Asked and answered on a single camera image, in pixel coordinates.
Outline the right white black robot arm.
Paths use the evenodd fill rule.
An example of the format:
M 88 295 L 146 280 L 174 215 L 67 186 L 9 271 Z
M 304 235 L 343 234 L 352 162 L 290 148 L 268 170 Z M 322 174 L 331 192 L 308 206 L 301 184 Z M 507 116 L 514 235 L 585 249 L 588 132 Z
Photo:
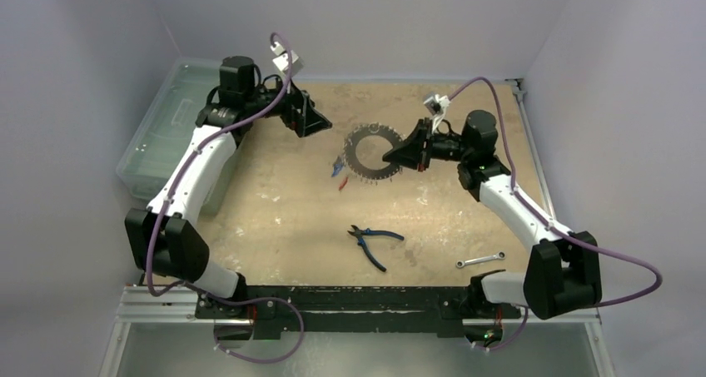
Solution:
M 496 156 L 499 132 L 495 116 L 474 110 L 459 133 L 432 130 L 429 118 L 394 145 L 384 162 L 425 171 L 433 160 L 454 161 L 461 186 L 493 211 L 529 252 L 526 270 L 493 270 L 471 278 L 464 301 L 479 316 L 500 304 L 523 306 L 542 320 L 595 307 L 602 298 L 595 238 L 574 232 L 537 208 Z

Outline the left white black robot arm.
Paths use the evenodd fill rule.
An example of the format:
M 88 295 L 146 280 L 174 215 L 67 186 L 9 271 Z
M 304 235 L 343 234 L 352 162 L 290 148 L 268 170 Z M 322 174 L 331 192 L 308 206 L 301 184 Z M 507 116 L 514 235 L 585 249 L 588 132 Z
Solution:
M 282 52 L 273 62 L 280 74 L 268 88 L 251 58 L 222 61 L 219 83 L 197 114 L 175 171 L 146 208 L 131 209 L 125 218 L 133 259 L 146 277 L 174 277 L 205 291 L 216 297 L 217 309 L 229 318 L 246 312 L 247 283 L 243 275 L 211 258 L 196 229 L 208 193 L 255 120 L 278 117 L 298 137 L 332 127 L 311 96 L 293 82 L 301 64 L 298 57 Z

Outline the red key tag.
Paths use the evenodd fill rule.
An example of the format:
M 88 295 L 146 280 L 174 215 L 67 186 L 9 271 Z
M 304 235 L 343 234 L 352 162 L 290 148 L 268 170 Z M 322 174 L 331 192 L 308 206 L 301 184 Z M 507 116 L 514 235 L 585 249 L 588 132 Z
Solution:
M 345 186 L 347 185 L 348 181 L 349 181 L 349 177 L 348 176 L 344 177 L 338 186 L 338 191 L 342 191 L 345 188 Z

